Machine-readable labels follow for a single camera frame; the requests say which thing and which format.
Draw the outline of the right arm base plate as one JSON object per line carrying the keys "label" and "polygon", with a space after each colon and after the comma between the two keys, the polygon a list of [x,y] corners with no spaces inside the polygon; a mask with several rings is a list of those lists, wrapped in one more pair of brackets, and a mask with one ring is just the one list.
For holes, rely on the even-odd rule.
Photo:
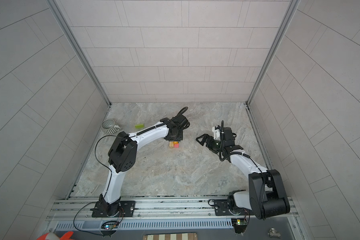
{"label": "right arm base plate", "polygon": [[239,208],[233,200],[209,200],[208,204],[214,208],[216,216],[247,216],[253,215],[249,209]]}

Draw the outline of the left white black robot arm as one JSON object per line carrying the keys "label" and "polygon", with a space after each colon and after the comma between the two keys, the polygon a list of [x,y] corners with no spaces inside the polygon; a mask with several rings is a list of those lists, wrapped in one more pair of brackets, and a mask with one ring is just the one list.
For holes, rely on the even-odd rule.
{"label": "left white black robot arm", "polygon": [[164,139],[169,142],[183,140],[183,130],[190,126],[190,122],[184,116],[188,107],[182,108],[178,114],[171,118],[163,118],[155,125],[140,132],[127,134],[120,132],[108,152],[107,167],[110,171],[105,190],[99,196],[99,200],[91,209],[92,217],[114,217],[121,213],[121,189],[124,178],[131,169],[137,158],[137,151],[145,145]]}

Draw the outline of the lime green long block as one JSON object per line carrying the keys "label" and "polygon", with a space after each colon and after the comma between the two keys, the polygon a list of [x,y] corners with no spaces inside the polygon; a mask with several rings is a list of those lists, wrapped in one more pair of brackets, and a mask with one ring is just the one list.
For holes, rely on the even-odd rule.
{"label": "lime green long block", "polygon": [[145,124],[137,124],[135,125],[136,129],[143,129],[145,127]]}

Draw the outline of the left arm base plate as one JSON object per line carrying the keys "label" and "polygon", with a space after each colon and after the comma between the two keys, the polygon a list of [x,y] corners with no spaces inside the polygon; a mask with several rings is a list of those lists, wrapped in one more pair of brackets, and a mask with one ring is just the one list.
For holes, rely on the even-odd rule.
{"label": "left arm base plate", "polygon": [[96,202],[91,208],[93,218],[114,218],[123,214],[124,217],[132,217],[135,211],[135,201],[120,201],[117,205],[112,204],[110,207],[104,207],[100,202]]}

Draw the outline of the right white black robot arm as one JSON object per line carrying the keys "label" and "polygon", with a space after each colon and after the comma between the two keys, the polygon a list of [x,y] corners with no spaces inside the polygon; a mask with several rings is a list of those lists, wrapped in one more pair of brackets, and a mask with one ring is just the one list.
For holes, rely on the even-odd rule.
{"label": "right white black robot arm", "polygon": [[213,135],[201,135],[196,141],[219,157],[228,161],[248,177],[247,191],[232,191],[228,196],[228,209],[233,215],[253,213],[257,219],[288,214],[291,210],[281,174],[269,170],[248,155],[235,143],[236,134],[229,127],[213,127]]}

